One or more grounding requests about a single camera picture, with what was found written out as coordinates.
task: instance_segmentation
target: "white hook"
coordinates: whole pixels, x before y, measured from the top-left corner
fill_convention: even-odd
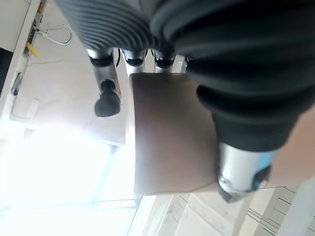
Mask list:
[[[69,28],[68,28],[66,25],[63,25],[63,27],[64,27],[64,28],[66,29],[66,31],[68,31],[68,33],[69,33],[69,40],[68,40],[67,42],[59,42],[59,41],[57,41],[57,40],[55,40],[55,39],[53,39],[53,38],[50,38],[47,33],[43,32],[43,31],[41,31],[41,30],[39,30],[39,29],[36,29],[36,31],[37,31],[37,33],[39,33],[41,36],[43,36],[43,37],[45,37],[45,38],[47,38],[47,39],[49,39],[49,40],[51,40],[51,41],[53,41],[53,42],[59,44],[59,45],[67,45],[67,44],[69,44],[69,43],[71,42],[71,37],[72,37],[72,35],[71,35],[71,32],[70,32]]]

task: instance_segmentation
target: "silver metal cylinder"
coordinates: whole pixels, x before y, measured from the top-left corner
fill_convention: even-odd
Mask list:
[[[154,73],[172,73],[173,65],[170,67],[162,68],[154,64]]]
[[[89,57],[94,59],[99,58],[105,58],[107,56],[110,56],[113,50],[111,48],[105,48],[102,50],[93,50],[93,49],[87,49]]]
[[[185,74],[187,68],[186,58],[183,59],[182,67],[181,67],[181,73]]]
[[[128,63],[126,63],[126,70],[127,70],[128,77],[130,74],[143,73],[143,72],[145,72],[145,62],[143,62],[139,66],[131,66]]]
[[[241,199],[257,190],[270,171],[279,150],[253,152],[220,143],[219,184],[233,198]]]

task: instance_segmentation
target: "beige box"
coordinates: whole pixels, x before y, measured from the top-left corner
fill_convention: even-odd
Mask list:
[[[135,194],[216,191],[215,127],[210,111],[196,96],[198,84],[180,74],[132,74],[130,79]],[[295,125],[273,165],[268,186],[297,185],[314,174],[313,108]]]

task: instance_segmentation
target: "white cabinet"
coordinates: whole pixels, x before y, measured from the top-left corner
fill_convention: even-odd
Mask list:
[[[31,0],[0,0],[0,48],[14,52]]]

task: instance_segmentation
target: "electrical cable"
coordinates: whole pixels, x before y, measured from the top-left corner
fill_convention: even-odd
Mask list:
[[[120,57],[121,57],[121,52],[120,52],[120,48],[117,48],[118,50],[118,59],[117,59],[117,62],[116,62],[116,68],[118,67],[119,65],[119,62],[120,62]]]

